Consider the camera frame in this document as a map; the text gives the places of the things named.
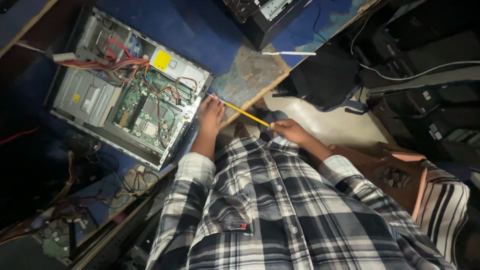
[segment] hand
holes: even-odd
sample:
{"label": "hand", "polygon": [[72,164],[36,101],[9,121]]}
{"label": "hand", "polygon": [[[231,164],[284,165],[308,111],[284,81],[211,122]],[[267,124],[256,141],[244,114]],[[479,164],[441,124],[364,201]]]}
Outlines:
{"label": "hand", "polygon": [[275,132],[280,133],[287,140],[298,144],[300,147],[304,147],[313,138],[312,135],[293,119],[279,120],[275,123],[271,123],[270,127]]}
{"label": "hand", "polygon": [[208,96],[200,105],[200,113],[198,120],[200,122],[200,131],[203,135],[212,136],[216,138],[220,131],[220,121],[222,120],[225,107],[218,97]]}

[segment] foot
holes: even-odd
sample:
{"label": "foot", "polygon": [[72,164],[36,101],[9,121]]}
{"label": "foot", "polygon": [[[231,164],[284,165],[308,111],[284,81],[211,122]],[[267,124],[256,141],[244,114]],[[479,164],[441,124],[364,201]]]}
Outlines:
{"label": "foot", "polygon": [[237,137],[243,138],[243,137],[250,136],[250,134],[248,133],[247,128],[242,123],[237,123],[235,125],[235,132],[233,133],[233,136],[235,138]]}
{"label": "foot", "polygon": [[254,107],[255,109],[257,109],[257,110],[258,110],[258,109],[268,109],[268,106],[267,106],[267,104],[265,103],[265,99],[264,99],[264,98],[261,98],[261,99],[259,99],[257,102],[255,102],[255,103],[253,104],[253,107]]}

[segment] floor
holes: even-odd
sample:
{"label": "floor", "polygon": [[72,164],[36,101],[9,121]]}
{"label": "floor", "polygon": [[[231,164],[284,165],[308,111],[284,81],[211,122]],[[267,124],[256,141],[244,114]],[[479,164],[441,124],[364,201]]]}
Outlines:
{"label": "floor", "polygon": [[[274,98],[272,97],[273,93],[269,92],[264,97],[269,109],[282,110],[326,145],[344,144],[370,147],[379,141],[394,143],[385,128],[370,112],[361,116],[347,113],[344,108],[338,108],[330,112],[320,112],[302,99],[294,97]],[[256,122],[244,116],[240,116],[232,124],[225,127],[221,133],[232,136],[235,124],[238,122],[244,123],[251,135],[259,136],[260,132],[256,127]]]}

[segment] black and white checkered shirt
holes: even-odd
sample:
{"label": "black and white checkered shirt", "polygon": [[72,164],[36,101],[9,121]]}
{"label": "black and white checkered shirt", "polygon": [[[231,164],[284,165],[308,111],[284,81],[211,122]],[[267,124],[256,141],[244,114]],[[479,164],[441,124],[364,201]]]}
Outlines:
{"label": "black and white checkered shirt", "polygon": [[455,268],[346,158],[319,172],[281,137],[234,139],[216,166],[187,154],[147,270]]}

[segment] motherboard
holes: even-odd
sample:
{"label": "motherboard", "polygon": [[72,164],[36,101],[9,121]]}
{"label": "motherboard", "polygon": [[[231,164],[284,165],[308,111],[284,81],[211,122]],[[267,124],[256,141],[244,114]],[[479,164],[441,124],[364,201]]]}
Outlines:
{"label": "motherboard", "polygon": [[[149,91],[171,86],[157,96]],[[193,91],[150,69],[137,73],[126,89],[113,123],[159,153],[174,139],[179,123],[191,120],[196,106]]]}

